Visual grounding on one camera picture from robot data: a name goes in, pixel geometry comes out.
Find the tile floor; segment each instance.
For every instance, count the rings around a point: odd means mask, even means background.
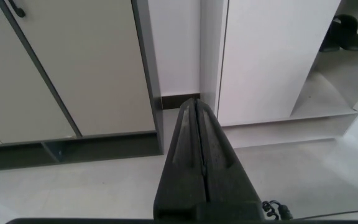
[[[177,112],[164,112],[166,137]],[[295,218],[358,210],[358,131],[236,153],[261,200],[285,203]],[[164,162],[165,156],[153,156],[1,170],[0,223],[18,217],[152,218]],[[358,213],[324,219],[358,220]]]

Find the white wall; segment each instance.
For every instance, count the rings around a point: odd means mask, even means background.
[[[200,0],[149,0],[162,96],[200,92]]]

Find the cable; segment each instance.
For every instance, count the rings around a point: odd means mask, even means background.
[[[278,213],[280,214],[280,216],[277,215],[272,204],[278,205]],[[274,220],[279,220],[280,218],[281,220],[291,220],[293,218],[288,207],[286,205],[282,205],[280,202],[276,200],[271,200],[269,202],[268,201],[262,202],[262,208],[265,212],[267,212],[266,215],[268,217],[274,216]]]
[[[357,213],[357,212],[358,212],[358,210],[349,211],[349,212],[337,212],[337,213],[331,213],[331,214],[325,214],[325,215],[315,215],[315,216],[311,216],[311,217],[294,218],[294,220],[304,220],[304,219],[309,219],[309,218],[321,218],[321,217],[328,217],[331,215],[343,215],[343,214]]]
[[[265,212],[267,212],[266,215],[268,217],[274,216],[274,220],[280,219],[280,217],[277,215],[275,209],[273,208],[272,204],[270,204],[270,202],[268,202],[268,201],[262,202],[262,208]]]

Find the slipper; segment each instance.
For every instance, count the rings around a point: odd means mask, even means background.
[[[333,52],[339,50],[339,45],[333,40],[329,30],[324,37],[323,43],[320,46],[319,52]]]
[[[338,15],[329,28],[330,36],[344,50],[358,51],[358,22],[350,15]]]

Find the black handle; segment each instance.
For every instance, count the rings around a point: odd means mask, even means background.
[[[18,8],[13,0],[8,0],[8,1],[11,4],[13,10],[16,12],[17,16],[19,16],[20,18],[25,17],[25,12],[22,8]]]

